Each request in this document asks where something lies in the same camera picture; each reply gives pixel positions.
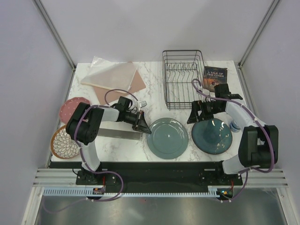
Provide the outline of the dark blue glazed plate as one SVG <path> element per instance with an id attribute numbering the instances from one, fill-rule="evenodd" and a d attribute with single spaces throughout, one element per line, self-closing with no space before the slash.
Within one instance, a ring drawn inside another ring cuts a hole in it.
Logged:
<path id="1" fill-rule="evenodd" d="M 191 136 L 194 144 L 203 152 L 219 155 L 226 152 L 233 141 L 230 128 L 220 119 L 210 119 L 193 125 Z"/>

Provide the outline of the grey-green ceramic plate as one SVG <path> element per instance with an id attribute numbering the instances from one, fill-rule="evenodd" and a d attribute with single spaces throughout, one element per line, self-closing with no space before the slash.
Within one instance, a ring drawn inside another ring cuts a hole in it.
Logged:
<path id="1" fill-rule="evenodd" d="M 160 118 L 151 124 L 147 145 L 157 157 L 165 160 L 181 156 L 188 147 L 188 133 L 175 119 Z"/>

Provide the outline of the pink polka dot plate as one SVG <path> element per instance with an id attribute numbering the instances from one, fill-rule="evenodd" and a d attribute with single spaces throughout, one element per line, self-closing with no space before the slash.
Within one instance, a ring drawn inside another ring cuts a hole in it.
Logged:
<path id="1" fill-rule="evenodd" d="M 90 104 L 90 101 L 84 97 L 74 97 L 69 100 L 67 100 L 59 111 L 59 118 L 60 121 L 64 124 L 67 124 L 70 120 L 71 116 L 75 112 L 77 106 L 81 103 Z"/>

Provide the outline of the orange flower pattern plate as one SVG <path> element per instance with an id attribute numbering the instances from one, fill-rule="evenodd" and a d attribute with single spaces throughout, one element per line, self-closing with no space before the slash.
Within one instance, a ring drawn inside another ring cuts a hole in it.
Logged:
<path id="1" fill-rule="evenodd" d="M 71 159 L 80 154 L 78 145 L 66 132 L 66 125 L 60 127 L 52 136 L 51 152 L 60 159 Z"/>

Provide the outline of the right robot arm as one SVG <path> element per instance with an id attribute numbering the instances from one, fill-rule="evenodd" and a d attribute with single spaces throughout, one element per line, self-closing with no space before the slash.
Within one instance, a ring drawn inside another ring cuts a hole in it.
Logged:
<path id="1" fill-rule="evenodd" d="M 254 169 L 261 173 L 272 171 L 278 160 L 278 129 L 259 120 L 244 104 L 239 94 L 232 94 L 228 84 L 215 87 L 211 97 L 196 89 L 205 101 L 191 103 L 187 120 L 191 124 L 194 145 L 205 153 L 218 155 L 227 151 L 233 141 L 232 130 L 242 132 L 238 153 L 221 162 L 215 180 L 226 184 L 232 174 Z M 172 118 L 160 118 L 148 126 L 144 112 L 134 114 L 133 130 L 146 134 L 149 149 L 162 159 L 175 159 L 188 147 L 188 134 L 181 123 Z"/>

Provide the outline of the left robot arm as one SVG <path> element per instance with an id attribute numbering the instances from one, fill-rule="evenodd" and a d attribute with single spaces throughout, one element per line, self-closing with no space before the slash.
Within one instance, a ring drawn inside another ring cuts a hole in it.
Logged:
<path id="1" fill-rule="evenodd" d="M 129 111 L 132 102 L 129 98 L 120 97 L 111 107 L 80 103 L 66 125 L 66 133 L 80 148 L 82 167 L 88 171 L 86 178 L 92 184 L 99 184 L 103 179 L 103 173 L 98 170 L 100 160 L 95 146 L 102 122 L 125 122 L 132 125 L 134 131 L 151 134 L 144 111 Z"/>

